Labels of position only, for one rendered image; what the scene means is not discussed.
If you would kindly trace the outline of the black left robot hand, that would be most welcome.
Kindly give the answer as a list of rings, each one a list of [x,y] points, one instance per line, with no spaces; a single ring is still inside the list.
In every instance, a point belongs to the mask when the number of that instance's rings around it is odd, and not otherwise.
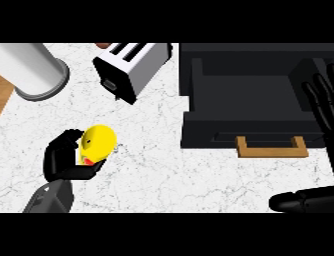
[[[92,166],[75,164],[77,140],[83,131],[68,129],[49,143],[44,150],[43,174],[47,182],[55,180],[90,180],[99,172],[105,161]]]

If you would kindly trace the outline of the black drawer cabinet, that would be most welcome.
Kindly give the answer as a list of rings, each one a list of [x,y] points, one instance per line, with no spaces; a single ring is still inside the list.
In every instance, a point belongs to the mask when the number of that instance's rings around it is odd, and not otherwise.
[[[334,63],[334,43],[183,43],[180,94],[189,112],[303,114],[301,83]]]

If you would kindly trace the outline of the black drawer front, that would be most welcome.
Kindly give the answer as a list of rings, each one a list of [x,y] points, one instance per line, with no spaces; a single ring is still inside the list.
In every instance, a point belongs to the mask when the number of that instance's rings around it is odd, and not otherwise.
[[[312,116],[272,119],[186,112],[180,147],[186,149],[235,148],[235,138],[244,136],[250,147],[284,148],[291,146],[291,138],[301,136],[307,148],[324,148],[322,135]]]

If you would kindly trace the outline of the white cylinder with grey rim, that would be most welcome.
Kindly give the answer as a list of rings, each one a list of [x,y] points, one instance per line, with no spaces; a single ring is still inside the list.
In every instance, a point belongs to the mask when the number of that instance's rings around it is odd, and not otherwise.
[[[42,43],[0,43],[0,76],[25,100],[43,101],[64,89],[70,68]]]

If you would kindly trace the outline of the white and black toaster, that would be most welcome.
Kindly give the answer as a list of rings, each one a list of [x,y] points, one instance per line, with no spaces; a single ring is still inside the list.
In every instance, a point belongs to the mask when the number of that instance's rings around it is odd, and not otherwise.
[[[93,59],[101,85],[129,104],[171,58],[170,43],[112,43]]]

